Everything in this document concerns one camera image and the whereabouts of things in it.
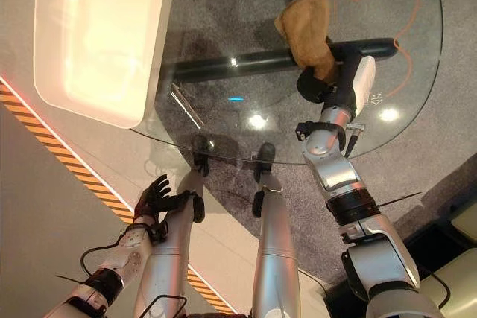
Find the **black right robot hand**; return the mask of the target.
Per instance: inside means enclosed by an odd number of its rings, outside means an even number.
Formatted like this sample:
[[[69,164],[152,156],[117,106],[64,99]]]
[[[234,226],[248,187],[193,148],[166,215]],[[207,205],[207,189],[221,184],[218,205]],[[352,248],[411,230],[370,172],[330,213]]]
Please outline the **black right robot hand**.
[[[297,91],[307,101],[321,104],[323,108],[340,107],[351,119],[358,115],[357,94],[353,81],[361,60],[375,53],[376,40],[356,40],[331,44],[331,53],[339,63],[338,72],[332,75],[332,83],[314,75],[312,67],[306,67],[297,80]]]

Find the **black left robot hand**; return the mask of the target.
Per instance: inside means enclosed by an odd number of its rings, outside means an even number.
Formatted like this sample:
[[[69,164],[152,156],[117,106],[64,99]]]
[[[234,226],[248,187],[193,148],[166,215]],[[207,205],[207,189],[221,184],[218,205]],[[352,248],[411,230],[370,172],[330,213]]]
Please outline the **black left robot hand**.
[[[137,221],[141,217],[151,217],[158,221],[159,214],[181,209],[191,195],[190,191],[170,196],[171,188],[166,174],[156,178],[141,194],[134,208],[133,219]]]

